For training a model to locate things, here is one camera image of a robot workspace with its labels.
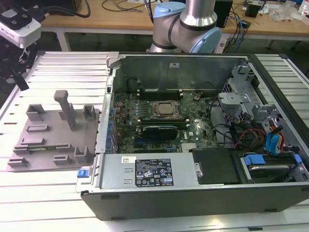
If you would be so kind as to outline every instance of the black box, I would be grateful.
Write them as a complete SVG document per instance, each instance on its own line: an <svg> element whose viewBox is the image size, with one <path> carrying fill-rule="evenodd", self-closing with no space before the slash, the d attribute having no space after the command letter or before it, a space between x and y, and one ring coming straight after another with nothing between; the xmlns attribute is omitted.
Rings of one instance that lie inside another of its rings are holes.
<svg viewBox="0 0 309 232"><path fill-rule="evenodd" d="M23 6L25 9L38 5L39 7L46 6L61 6L72 11L78 11L82 0L15 0L15 2ZM50 13L51 15L70 15L61 11L54 11Z"/></svg>
<svg viewBox="0 0 309 232"><path fill-rule="evenodd" d="M259 3L250 2L247 5L245 15L247 17L255 18L257 16L257 14L259 13L259 10L261 9L261 7L262 7L262 5L259 4Z"/></svg>

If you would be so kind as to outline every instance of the black cable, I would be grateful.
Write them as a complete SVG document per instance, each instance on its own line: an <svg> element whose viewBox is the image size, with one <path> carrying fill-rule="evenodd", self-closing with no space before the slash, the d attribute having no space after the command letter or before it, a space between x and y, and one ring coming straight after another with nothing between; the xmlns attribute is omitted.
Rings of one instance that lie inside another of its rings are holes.
<svg viewBox="0 0 309 232"><path fill-rule="evenodd" d="M152 23L154 23L153 10L151 9L151 0L148 0L148 6L149 6L149 13L150 13L150 20L152 21Z"/></svg>
<svg viewBox="0 0 309 232"><path fill-rule="evenodd" d="M302 42L302 41L300 41L300 43L309 46L309 43L305 43L305 42Z"/></svg>
<svg viewBox="0 0 309 232"><path fill-rule="evenodd" d="M105 0L105 1L102 3L101 6L102 6L103 9L105 9L105 10L107 10L107 11L112 11L112 12L125 12L125 11L129 11L129 10L136 9L136 8L141 7L141 6L144 5L144 4L141 4L141 5L138 5L138 6L135 6L135 7L125 8L125 9L123 9L123 10L113 10L113 9L106 8L106 7L104 6L104 4L105 4L107 1L108 1L108 0Z"/></svg>
<svg viewBox="0 0 309 232"><path fill-rule="evenodd" d="M231 7L231 9L232 9L231 13L234 15L234 18L232 18L232 19L233 19L233 20L235 21L235 23L236 23L236 30L235 30L235 33L234 33L233 37L228 41L227 46L223 49L223 52L224 52L225 50L227 50L230 46L232 46L232 45L234 45L234 44L236 43L236 41L237 41L237 39L238 39L238 37L239 37L239 34L240 34L240 30L241 30L241 28L240 28L240 26L239 26L238 20L235 19L235 18L239 18L239 15L238 15L237 13L235 13L233 7Z"/></svg>
<svg viewBox="0 0 309 232"><path fill-rule="evenodd" d="M209 112L208 112L209 124L210 124L211 128L212 128L214 131L216 131L217 133L221 134L223 137L225 137L225 138L227 138L227 139L229 139L229 140L231 140L231 141L234 142L234 140L233 140L232 137L227 136L226 134L224 134L224 133L222 133L221 131L217 130L217 129L213 126L213 124L212 124L212 121L211 121L211 110L212 110L212 107L213 107L215 101L216 101L216 97L213 98L213 101L212 101L211 106L210 106L210 108L209 108Z"/></svg>
<svg viewBox="0 0 309 232"><path fill-rule="evenodd" d="M67 9L67 8L64 8L64 7L61 7L61 6L47 6L47 7L44 7L43 10L46 13L49 13L51 11L61 11L61 12L65 12L65 13L68 13L68 14L71 14L71 15L79 16L81 18L89 18L90 15L91 15L91 9L90 9L88 1L85 0L85 2L86 2L86 5L87 5L87 10L88 10L88 13L86 15L77 13L76 11L72 11L70 9Z"/></svg>
<svg viewBox="0 0 309 232"><path fill-rule="evenodd" d="M123 2L126 2L127 0L123 0L123 1L120 1L118 3L116 3L116 7L119 9L119 10L125 10L125 11L136 11L135 9L129 9L129 8L124 8L122 6L120 6L120 3L123 3Z"/></svg>

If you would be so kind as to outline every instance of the warning label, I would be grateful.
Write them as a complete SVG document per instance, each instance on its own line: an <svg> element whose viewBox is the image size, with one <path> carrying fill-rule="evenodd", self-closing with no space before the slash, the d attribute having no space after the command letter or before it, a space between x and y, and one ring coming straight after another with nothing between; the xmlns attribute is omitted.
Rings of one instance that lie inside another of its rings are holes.
<svg viewBox="0 0 309 232"><path fill-rule="evenodd" d="M170 159L137 159L135 170L137 187L174 185Z"/></svg>

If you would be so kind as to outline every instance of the white table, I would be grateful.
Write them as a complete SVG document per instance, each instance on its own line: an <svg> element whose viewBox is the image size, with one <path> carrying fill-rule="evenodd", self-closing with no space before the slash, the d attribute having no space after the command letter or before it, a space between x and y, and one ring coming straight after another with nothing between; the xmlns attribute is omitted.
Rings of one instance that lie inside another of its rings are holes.
<svg viewBox="0 0 309 232"><path fill-rule="evenodd" d="M85 103L102 108L106 83L106 53L51 52L38 61L28 76L30 89L14 89L0 110L0 231L248 231L263 227L270 232L307 232L309 201L279 213L100 221L75 192L77 171L7 173L7 159L19 138L29 104L45 110L60 107L56 89L67 89L75 109ZM94 65L92 60L101 59Z"/></svg>

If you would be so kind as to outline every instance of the slotted aluminum platform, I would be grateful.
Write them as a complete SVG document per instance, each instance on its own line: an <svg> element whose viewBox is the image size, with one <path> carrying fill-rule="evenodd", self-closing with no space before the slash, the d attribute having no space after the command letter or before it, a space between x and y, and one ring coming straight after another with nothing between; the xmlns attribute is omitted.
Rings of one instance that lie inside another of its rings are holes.
<svg viewBox="0 0 309 232"><path fill-rule="evenodd" d="M256 55L299 116L309 126L309 80L291 62L280 55ZM266 90L260 87L266 101L272 104Z"/></svg>

